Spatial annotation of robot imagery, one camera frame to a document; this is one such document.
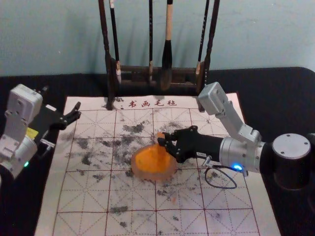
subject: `grid paper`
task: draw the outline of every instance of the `grid paper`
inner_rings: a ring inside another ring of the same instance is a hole
[[[228,97],[242,117],[236,94]],[[201,134],[228,135],[220,120],[199,112],[194,97],[123,97],[113,111],[104,98],[69,97],[65,113],[77,101],[82,115],[59,134],[37,235],[280,235],[268,199],[270,215],[258,225],[246,182],[252,173],[245,181],[227,171],[238,187],[213,188],[204,180],[203,160],[194,158],[178,164],[166,182],[133,176],[132,154],[154,143],[157,132],[197,125]],[[213,181],[230,184],[220,175]],[[266,195],[261,180],[254,184],[261,188],[256,194]]]

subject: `black cable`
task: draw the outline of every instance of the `black cable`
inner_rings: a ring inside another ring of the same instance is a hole
[[[206,171],[205,171],[205,180],[207,182],[207,184],[209,184],[211,187],[214,187],[214,188],[220,188],[220,189],[235,189],[237,188],[237,184],[236,182],[232,179],[232,177],[230,177],[227,173],[225,173],[224,171],[220,170],[222,168],[226,168],[226,169],[229,169],[229,170],[233,170],[235,171],[235,169],[229,167],[229,166],[221,166],[221,165],[213,165],[211,168],[207,168]],[[219,171],[221,172],[223,175],[225,175],[226,177],[228,177],[229,180],[232,181],[232,183],[234,184],[233,187],[225,187],[225,186],[215,186],[213,184],[211,184],[208,180],[207,180],[207,173],[210,169],[214,169],[216,171]]]

